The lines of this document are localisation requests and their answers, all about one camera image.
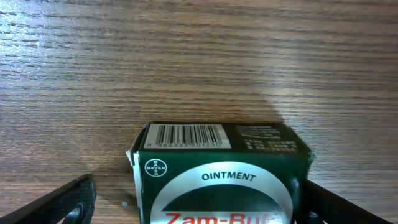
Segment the barcode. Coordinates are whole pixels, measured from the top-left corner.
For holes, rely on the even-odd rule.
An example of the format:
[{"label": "barcode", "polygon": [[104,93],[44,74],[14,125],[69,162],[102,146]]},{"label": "barcode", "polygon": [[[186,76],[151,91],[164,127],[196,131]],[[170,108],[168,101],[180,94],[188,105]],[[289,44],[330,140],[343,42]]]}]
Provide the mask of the barcode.
[{"label": "barcode", "polygon": [[151,124],[146,148],[230,148],[219,124]]}]

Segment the wooden table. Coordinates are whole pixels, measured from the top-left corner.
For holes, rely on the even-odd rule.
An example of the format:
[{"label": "wooden table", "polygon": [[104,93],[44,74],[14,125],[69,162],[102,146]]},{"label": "wooden table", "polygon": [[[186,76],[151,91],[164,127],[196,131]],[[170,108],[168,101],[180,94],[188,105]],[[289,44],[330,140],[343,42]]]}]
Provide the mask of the wooden table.
[{"label": "wooden table", "polygon": [[284,120],[317,154],[310,179],[398,222],[397,11],[0,2],[0,215],[92,172],[93,223],[138,223],[125,151],[146,122]]}]

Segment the green box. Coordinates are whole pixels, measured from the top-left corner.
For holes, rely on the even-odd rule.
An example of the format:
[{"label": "green box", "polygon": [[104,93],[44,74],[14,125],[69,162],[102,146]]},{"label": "green box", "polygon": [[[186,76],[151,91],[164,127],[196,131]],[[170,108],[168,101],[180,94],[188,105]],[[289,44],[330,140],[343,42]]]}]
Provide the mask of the green box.
[{"label": "green box", "polygon": [[127,156],[142,224],[293,223],[313,161],[284,124],[150,123]]}]

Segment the wooden surface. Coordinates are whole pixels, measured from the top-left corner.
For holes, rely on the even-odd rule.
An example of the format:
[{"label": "wooden surface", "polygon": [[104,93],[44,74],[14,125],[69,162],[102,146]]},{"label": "wooden surface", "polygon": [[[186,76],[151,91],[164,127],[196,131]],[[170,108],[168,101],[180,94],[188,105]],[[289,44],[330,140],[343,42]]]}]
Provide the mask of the wooden surface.
[{"label": "wooden surface", "polygon": [[146,122],[284,120],[317,154],[310,179],[398,222],[397,11],[1,1],[0,215],[92,172],[93,223],[138,223],[124,152]]}]

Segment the bayer logo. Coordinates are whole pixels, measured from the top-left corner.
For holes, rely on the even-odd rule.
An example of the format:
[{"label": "bayer logo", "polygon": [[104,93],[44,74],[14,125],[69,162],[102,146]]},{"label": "bayer logo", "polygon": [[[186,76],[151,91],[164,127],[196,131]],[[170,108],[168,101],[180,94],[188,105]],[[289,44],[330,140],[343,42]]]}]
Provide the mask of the bayer logo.
[{"label": "bayer logo", "polygon": [[145,163],[145,172],[151,177],[162,177],[167,172],[167,165],[160,159],[151,159]]}]

